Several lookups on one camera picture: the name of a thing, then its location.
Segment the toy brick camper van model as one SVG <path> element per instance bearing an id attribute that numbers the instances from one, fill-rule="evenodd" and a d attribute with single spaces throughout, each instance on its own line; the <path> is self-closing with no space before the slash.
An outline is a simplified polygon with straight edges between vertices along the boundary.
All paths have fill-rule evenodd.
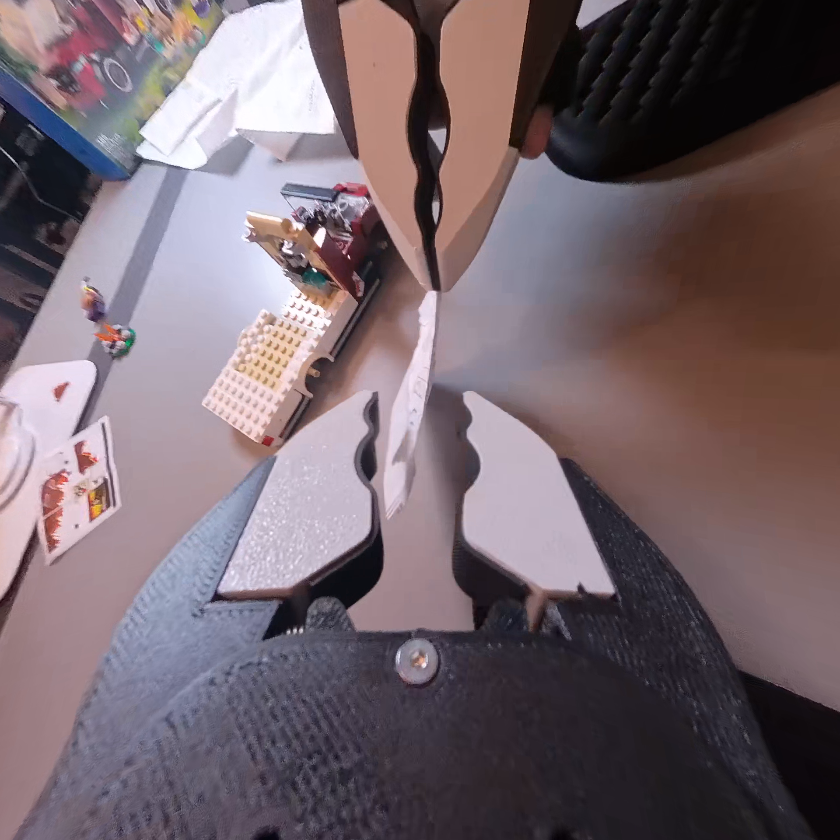
<path id="1" fill-rule="evenodd" d="M 312 400 L 310 380 L 334 362 L 382 283 L 390 248 L 370 188 L 288 183 L 286 217 L 248 212 L 243 240 L 279 268 L 290 290 L 277 311 L 260 310 L 202 405 L 234 431 L 278 448 Z"/>

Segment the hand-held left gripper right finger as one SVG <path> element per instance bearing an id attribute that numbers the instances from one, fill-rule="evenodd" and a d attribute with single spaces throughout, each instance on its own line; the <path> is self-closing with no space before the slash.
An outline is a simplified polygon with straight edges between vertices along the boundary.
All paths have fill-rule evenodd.
<path id="1" fill-rule="evenodd" d="M 465 545 L 530 595 L 616 593 L 559 457 L 528 426 L 477 392 L 463 394 L 478 458 L 461 513 Z"/>

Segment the person's right hand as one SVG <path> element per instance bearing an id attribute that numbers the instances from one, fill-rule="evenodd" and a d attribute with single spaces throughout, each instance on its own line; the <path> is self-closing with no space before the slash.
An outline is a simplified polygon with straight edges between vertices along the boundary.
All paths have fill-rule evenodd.
<path id="1" fill-rule="evenodd" d="M 553 110 L 541 105 L 534 110 L 528 129 L 521 144 L 520 156 L 525 160 L 536 160 L 546 150 L 553 125 Z"/>

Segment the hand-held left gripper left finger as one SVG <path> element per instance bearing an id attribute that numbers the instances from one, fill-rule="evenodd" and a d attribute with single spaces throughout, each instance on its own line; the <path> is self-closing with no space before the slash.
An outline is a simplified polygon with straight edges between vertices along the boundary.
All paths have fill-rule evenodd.
<path id="1" fill-rule="evenodd" d="M 380 533 L 364 465 L 375 456 L 378 393 L 359 391 L 285 443 L 227 562 L 226 601 L 281 599 L 325 581 Z"/>

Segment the colourful toy set box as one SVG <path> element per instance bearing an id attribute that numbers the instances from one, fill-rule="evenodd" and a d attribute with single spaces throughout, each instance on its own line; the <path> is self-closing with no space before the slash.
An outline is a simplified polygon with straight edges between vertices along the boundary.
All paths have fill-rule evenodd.
<path id="1" fill-rule="evenodd" d="M 1 97 L 105 181 L 224 20 L 215 1 L 2 1 Z"/>

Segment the toy brick campfire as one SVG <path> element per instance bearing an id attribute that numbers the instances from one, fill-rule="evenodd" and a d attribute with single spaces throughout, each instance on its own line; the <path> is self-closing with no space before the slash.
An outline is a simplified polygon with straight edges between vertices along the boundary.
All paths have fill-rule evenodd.
<path id="1" fill-rule="evenodd" d="M 137 339 L 137 334 L 130 327 L 104 322 L 99 325 L 94 337 L 110 358 L 118 360 L 131 351 Z"/>

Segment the grey desk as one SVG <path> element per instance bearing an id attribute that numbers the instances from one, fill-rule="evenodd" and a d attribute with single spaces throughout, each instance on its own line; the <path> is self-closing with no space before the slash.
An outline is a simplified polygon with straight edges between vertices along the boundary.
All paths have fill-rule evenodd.
<path id="1" fill-rule="evenodd" d="M 75 280 L 90 277 L 129 307 L 138 342 L 101 362 L 85 421 L 109 416 L 122 509 L 55 564 L 35 549 L 2 629 L 2 838 L 37 801 L 72 730 L 114 628 L 166 554 L 265 456 L 202 408 L 239 331 L 287 290 L 242 240 L 248 210 L 280 214 L 286 182 L 361 178 L 338 139 L 306 140 L 285 164 L 235 141 L 221 169 L 146 165 L 105 185 L 42 307 L 21 363 L 92 352 Z M 635 190 L 579 182 L 546 159 L 522 162 L 493 230 L 444 300 L 441 385 L 430 401 L 413 494 L 383 523 L 385 567 L 351 610 L 364 630 L 466 630 L 467 596 L 451 570 L 461 393 L 507 410 L 560 408 L 562 363 L 598 329 L 627 267 Z"/>

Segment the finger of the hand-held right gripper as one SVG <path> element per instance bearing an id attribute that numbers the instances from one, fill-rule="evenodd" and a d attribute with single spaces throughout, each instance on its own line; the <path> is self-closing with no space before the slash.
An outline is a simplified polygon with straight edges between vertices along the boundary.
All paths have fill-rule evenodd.
<path id="1" fill-rule="evenodd" d="M 433 288 L 417 219 L 418 166 L 409 119 L 417 85 L 417 32 L 410 19 L 382 1 L 339 5 L 358 158 L 374 204 L 406 267 Z"/>
<path id="2" fill-rule="evenodd" d="M 527 1 L 460 1 L 444 18 L 439 77 L 448 105 L 435 235 L 441 291 L 482 246 L 519 159 L 511 145 Z"/>

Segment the large white printed paper bag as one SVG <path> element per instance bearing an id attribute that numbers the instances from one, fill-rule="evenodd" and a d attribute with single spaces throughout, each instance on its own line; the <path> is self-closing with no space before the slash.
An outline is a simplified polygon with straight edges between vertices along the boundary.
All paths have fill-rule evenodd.
<path id="1" fill-rule="evenodd" d="M 419 334 L 395 397 L 388 430 L 383 490 L 385 516 L 404 509 L 416 474 L 416 450 L 434 380 L 441 294 L 429 291 L 418 310 Z"/>

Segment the printed sticker sheet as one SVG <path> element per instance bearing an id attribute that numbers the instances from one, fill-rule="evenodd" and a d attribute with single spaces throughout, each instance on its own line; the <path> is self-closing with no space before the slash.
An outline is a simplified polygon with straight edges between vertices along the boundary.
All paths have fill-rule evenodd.
<path id="1" fill-rule="evenodd" d="M 110 417 L 43 457 L 36 487 L 36 531 L 51 565 L 122 506 Z"/>

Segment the white desk stand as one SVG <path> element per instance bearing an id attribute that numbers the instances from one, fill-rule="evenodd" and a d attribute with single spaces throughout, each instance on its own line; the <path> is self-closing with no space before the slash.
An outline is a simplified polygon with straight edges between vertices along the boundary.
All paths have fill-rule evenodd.
<path id="1" fill-rule="evenodd" d="M 23 408 L 24 421 L 35 436 L 35 459 L 19 495 L 1 511 L 1 596 L 17 575 L 36 525 L 37 479 L 40 463 L 77 429 L 97 380 L 89 360 L 72 360 L 22 367 L 2 385 L 2 396 Z M 56 402 L 52 391 L 70 386 Z"/>

